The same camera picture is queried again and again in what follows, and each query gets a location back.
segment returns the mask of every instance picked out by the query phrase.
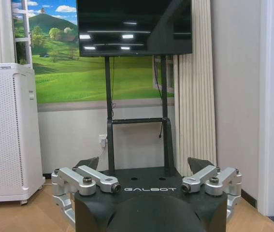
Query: tv screen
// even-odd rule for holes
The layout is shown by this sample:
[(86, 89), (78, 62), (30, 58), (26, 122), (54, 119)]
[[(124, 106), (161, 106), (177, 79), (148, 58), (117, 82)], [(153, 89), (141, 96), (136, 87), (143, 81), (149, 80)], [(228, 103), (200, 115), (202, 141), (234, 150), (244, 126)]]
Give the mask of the tv screen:
[(192, 52), (191, 0), (77, 0), (80, 55)]

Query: power outlet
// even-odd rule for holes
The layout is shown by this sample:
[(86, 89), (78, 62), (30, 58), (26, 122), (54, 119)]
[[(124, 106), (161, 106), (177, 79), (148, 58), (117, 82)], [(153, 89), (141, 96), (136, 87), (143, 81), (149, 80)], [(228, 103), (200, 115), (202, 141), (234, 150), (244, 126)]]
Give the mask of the power outlet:
[(100, 134), (99, 135), (99, 143), (101, 145), (102, 148), (106, 147), (106, 143), (107, 143), (107, 135), (106, 134)]

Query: tv stand pole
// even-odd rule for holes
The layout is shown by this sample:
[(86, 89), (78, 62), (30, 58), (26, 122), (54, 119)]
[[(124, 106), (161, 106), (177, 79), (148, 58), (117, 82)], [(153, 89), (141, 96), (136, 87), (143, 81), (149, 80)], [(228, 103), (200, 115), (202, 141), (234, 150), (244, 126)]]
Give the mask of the tv stand pole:
[(114, 144), (113, 144), (113, 125), (133, 124), (133, 123), (157, 123), (163, 124), (163, 144), (164, 144), (164, 167), (173, 174), (173, 144), (171, 123), (168, 118), (167, 104), (167, 65), (166, 55), (161, 55), (161, 94), (162, 94), (162, 117), (155, 118), (137, 118), (137, 119), (112, 119), (112, 93), (111, 93), (111, 75), (110, 75), (110, 57), (104, 57), (105, 75), (106, 75), (106, 92), (107, 92), (107, 139), (108, 139), (108, 162), (109, 175), (115, 176), (114, 163)]

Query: white cloud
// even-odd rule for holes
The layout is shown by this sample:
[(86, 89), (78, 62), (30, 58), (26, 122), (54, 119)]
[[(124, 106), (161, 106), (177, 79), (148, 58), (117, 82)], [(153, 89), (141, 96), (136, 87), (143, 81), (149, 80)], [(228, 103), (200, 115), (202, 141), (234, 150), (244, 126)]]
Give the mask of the white cloud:
[(12, 8), (19, 8), (19, 7), (22, 7), (22, 3), (20, 3), (20, 2), (13, 2), (12, 3)]
[(36, 14), (35, 14), (35, 13), (28, 13), (28, 16), (29, 16), (29, 18), (30, 18), (30, 17), (36, 16)]
[(61, 5), (57, 7), (56, 11), (57, 12), (77, 12), (77, 9), (75, 7)]
[(67, 18), (67, 16), (62, 16), (62, 15), (53, 15), (55, 18)]
[(41, 14), (41, 10), (35, 11), (35, 10), (28, 10), (29, 14), (38, 13)]
[(23, 20), (23, 16), (17, 15), (17, 14), (13, 15), (13, 18), (15, 18), (15, 19), (22, 19)]
[(27, 6), (38, 6), (38, 3), (35, 1), (27, 0)]

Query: wall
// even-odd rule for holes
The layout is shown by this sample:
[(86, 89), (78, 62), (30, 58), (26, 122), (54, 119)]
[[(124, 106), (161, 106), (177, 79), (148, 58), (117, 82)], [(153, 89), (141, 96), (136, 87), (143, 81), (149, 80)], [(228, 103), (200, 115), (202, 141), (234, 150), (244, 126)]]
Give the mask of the wall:
[[(114, 109), (114, 118), (161, 117), (161, 111), (160, 106), (120, 108)], [(174, 106), (168, 107), (168, 114), (175, 131)], [(107, 149), (102, 150), (99, 144), (99, 135), (107, 134), (106, 109), (40, 112), (38, 117), (43, 173), (73, 167), (79, 160), (100, 154), (98, 169), (107, 169)], [(163, 138), (158, 137), (160, 125), (115, 125), (115, 167), (163, 166)]]
[(260, 108), (260, 0), (212, 4), (218, 164), (243, 174), (257, 199)]

